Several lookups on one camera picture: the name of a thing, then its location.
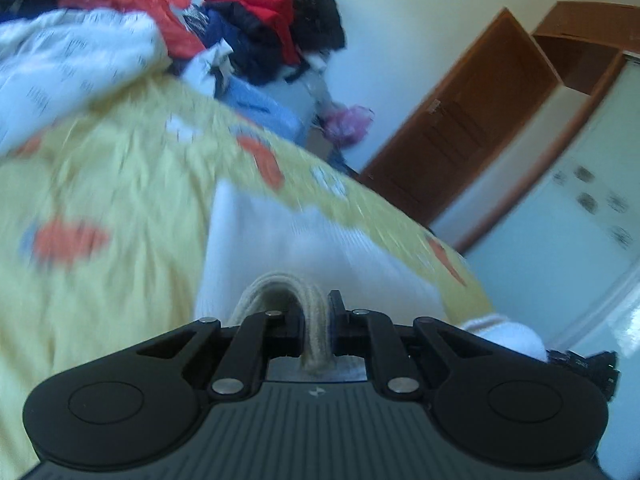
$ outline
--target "brown door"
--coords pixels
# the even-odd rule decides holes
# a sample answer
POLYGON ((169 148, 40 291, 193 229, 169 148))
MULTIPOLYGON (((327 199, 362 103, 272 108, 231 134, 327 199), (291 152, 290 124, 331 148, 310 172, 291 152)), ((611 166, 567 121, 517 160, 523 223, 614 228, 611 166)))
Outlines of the brown door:
POLYGON ((507 146, 556 85, 540 50, 505 9, 360 181, 426 226, 507 146))

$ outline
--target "bedsheet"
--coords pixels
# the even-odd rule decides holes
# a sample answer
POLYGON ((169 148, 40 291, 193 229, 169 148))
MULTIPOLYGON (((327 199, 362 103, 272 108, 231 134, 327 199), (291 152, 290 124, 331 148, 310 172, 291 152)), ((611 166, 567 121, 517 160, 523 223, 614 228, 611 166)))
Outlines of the bedsheet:
POLYGON ((0 25, 0 155, 88 102, 169 65, 143 12, 57 9, 0 25))
POLYGON ((146 76, 0 157, 0 479, 36 462, 21 421, 36 384, 192 319, 223 184, 357 230, 435 286, 450 322, 492 311, 460 256, 379 196, 146 76))

